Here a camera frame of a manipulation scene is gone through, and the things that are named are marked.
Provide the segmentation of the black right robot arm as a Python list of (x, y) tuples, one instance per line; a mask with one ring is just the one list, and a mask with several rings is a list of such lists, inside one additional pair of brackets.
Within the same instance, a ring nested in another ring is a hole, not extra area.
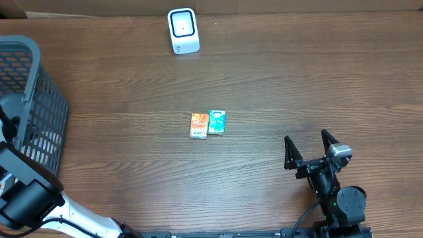
[[(284, 169), (296, 170), (297, 179), (307, 179), (317, 202), (300, 216), (294, 227), (283, 228), (281, 234), (287, 237), (371, 237), (371, 229), (361, 226), (365, 221), (366, 192), (359, 186), (342, 188), (336, 177), (350, 162), (352, 148), (327, 130), (321, 131), (321, 137), (324, 155), (308, 161), (289, 136), (284, 138)], [(301, 222), (317, 207), (323, 213), (323, 220), (301, 229)]]

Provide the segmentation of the teal tissue pack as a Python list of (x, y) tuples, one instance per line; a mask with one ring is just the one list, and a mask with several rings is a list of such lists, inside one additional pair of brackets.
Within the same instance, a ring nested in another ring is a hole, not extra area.
[(208, 134), (222, 136), (225, 132), (226, 111), (210, 110), (209, 119)]

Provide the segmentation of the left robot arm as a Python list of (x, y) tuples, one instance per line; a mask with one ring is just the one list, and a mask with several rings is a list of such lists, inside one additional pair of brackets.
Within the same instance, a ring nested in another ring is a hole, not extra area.
[(1, 232), (3, 237), (24, 237), (37, 229), (52, 229), (71, 237), (140, 237), (124, 223), (97, 215), (64, 192), (49, 170), (12, 144), (17, 121), (1, 111), (1, 223), (22, 233)]

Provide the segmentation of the orange tissue pack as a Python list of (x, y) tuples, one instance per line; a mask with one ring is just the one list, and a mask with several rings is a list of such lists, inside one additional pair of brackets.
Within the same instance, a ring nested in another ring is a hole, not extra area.
[(208, 135), (209, 115), (192, 113), (190, 121), (190, 137), (194, 139), (206, 139)]

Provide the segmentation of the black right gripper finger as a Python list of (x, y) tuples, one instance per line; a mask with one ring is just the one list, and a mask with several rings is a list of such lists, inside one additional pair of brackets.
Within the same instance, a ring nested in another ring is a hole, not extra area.
[(285, 162), (284, 169), (292, 170), (298, 168), (298, 164), (303, 162), (303, 157), (296, 148), (289, 136), (284, 138)]
[(321, 131), (321, 137), (322, 137), (322, 140), (323, 140), (323, 146), (324, 146), (324, 149), (325, 149), (325, 153), (328, 152), (328, 149), (332, 144), (339, 143), (339, 141), (337, 139), (335, 139), (326, 129), (323, 129)]

